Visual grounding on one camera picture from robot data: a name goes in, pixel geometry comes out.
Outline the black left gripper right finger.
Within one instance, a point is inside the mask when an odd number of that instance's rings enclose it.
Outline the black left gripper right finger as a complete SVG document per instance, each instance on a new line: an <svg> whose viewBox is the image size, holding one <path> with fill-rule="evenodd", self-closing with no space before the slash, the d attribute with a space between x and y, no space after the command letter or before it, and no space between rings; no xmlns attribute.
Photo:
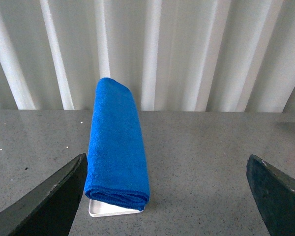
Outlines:
<svg viewBox="0 0 295 236"><path fill-rule="evenodd" d="M258 211L271 236L295 236L295 179L256 155L246 177Z"/></svg>

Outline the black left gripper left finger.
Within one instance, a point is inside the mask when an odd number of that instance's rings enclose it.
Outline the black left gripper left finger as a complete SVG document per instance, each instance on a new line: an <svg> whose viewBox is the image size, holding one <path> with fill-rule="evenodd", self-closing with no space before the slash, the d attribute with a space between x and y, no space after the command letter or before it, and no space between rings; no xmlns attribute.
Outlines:
<svg viewBox="0 0 295 236"><path fill-rule="evenodd" d="M67 236L84 192L87 157L80 154L0 212L0 236Z"/></svg>

